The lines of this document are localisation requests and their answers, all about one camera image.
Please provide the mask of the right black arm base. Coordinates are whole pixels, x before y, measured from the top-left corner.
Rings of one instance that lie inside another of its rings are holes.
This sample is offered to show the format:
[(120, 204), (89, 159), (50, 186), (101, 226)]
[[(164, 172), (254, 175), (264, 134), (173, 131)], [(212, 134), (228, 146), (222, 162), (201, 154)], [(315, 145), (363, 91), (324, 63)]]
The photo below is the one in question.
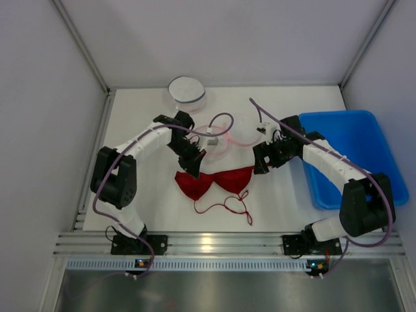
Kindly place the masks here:
[(305, 255), (341, 255), (343, 252), (339, 239), (320, 242), (311, 228), (304, 229), (297, 234), (283, 235), (282, 242), (284, 255), (295, 259)]

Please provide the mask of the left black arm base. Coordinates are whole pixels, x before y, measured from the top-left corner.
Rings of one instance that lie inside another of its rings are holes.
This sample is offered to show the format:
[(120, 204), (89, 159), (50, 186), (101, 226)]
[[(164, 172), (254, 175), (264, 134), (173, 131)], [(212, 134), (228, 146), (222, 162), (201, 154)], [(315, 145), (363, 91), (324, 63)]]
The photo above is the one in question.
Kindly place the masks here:
[[(148, 234), (147, 229), (144, 228), (140, 237), (149, 244), (155, 255), (164, 255), (167, 251), (167, 235)], [(150, 255), (150, 248), (146, 244), (121, 234), (114, 226), (106, 228), (105, 238), (111, 243), (111, 255)]]

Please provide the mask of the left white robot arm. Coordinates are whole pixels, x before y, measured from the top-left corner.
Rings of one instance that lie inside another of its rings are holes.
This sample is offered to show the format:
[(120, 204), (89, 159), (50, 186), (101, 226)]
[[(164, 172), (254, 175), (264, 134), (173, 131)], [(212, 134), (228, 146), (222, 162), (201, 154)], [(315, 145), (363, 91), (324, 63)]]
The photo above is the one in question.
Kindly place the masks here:
[(95, 194), (92, 209), (113, 221), (126, 237), (135, 239), (146, 229), (131, 204), (137, 193), (137, 166), (163, 146), (177, 156), (179, 166), (199, 178), (205, 149), (187, 135), (194, 121), (179, 111), (173, 118), (159, 115), (143, 132), (115, 148), (102, 147), (97, 154), (90, 190)]

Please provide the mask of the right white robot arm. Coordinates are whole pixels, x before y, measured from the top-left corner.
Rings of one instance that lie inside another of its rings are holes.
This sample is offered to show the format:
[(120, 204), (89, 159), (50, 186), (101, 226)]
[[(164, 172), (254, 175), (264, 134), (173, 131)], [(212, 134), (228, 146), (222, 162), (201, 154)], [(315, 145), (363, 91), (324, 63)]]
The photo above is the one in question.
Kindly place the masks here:
[(270, 168), (279, 168), (298, 157), (324, 175), (341, 194), (337, 216), (313, 222), (303, 230), (311, 240), (360, 237), (384, 227), (392, 230), (395, 207), (387, 175), (358, 167), (334, 150), (320, 133), (306, 132), (298, 116), (285, 118), (278, 125), (260, 123), (257, 131), (265, 141), (253, 147), (254, 174), (266, 174)]

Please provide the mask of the pink trimmed mesh laundry bag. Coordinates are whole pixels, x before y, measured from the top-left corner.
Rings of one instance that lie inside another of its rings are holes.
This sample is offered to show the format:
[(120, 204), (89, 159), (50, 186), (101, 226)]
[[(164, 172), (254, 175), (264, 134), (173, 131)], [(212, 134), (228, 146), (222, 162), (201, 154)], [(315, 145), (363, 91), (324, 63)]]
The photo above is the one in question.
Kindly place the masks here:
[(213, 163), (224, 158), (232, 148), (249, 148), (254, 146), (260, 139), (260, 133), (256, 131), (256, 121), (247, 118), (237, 118), (233, 127), (224, 135), (218, 136), (218, 142), (215, 146), (207, 146), (207, 155), (204, 161)]

